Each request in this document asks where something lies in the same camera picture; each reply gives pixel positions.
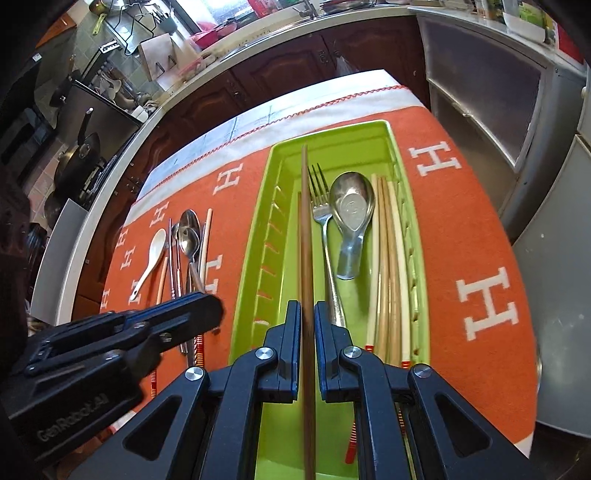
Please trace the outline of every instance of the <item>pan handle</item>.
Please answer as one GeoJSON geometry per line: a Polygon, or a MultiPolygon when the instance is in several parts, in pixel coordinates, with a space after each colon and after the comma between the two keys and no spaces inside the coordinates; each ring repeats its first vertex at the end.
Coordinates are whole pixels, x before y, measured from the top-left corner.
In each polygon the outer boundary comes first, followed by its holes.
{"type": "Polygon", "coordinates": [[[86,129],[88,128],[88,123],[90,122],[90,117],[92,116],[93,111],[95,111],[93,108],[89,108],[84,115],[80,131],[78,132],[78,146],[81,146],[86,139],[86,129]]]}

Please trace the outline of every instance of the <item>cooking pot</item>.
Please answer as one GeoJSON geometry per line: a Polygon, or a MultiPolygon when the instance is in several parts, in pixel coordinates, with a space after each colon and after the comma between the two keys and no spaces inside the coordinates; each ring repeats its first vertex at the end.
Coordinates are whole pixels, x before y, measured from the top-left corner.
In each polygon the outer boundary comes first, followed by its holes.
{"type": "Polygon", "coordinates": [[[77,143],[58,157],[54,182],[56,191],[66,198],[75,198],[100,161],[99,135],[94,132],[86,136],[93,110],[89,108],[84,115],[77,143]]]}

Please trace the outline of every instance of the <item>frying pan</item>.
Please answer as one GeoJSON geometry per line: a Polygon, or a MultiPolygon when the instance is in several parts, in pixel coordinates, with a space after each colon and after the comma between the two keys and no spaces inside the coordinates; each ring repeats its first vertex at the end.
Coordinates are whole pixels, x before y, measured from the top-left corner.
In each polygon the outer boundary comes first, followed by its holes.
{"type": "Polygon", "coordinates": [[[93,0],[88,6],[88,10],[97,15],[99,19],[96,21],[92,34],[98,34],[100,26],[103,24],[103,20],[107,15],[120,12],[128,5],[128,0],[93,0]]]}

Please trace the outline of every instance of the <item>cutting board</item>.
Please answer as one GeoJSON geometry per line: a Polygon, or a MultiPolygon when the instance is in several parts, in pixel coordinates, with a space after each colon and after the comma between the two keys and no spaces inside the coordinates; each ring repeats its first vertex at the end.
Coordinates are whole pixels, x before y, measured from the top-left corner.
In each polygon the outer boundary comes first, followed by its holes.
{"type": "Polygon", "coordinates": [[[168,34],[144,40],[138,45],[138,51],[151,82],[176,65],[173,41],[168,34]]]}

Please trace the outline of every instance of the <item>cabinet handle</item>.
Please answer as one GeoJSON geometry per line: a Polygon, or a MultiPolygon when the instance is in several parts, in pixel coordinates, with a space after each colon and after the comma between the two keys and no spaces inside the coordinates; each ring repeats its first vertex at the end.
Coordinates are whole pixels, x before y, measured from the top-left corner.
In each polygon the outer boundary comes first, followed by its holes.
{"type": "Polygon", "coordinates": [[[240,102],[241,104],[245,104],[246,100],[244,99],[244,95],[242,94],[242,92],[240,90],[235,90],[234,92],[232,92],[234,98],[240,102]]]}
{"type": "Polygon", "coordinates": [[[324,50],[320,50],[318,52],[318,57],[320,58],[321,63],[328,63],[329,59],[326,58],[326,52],[324,50]]]}

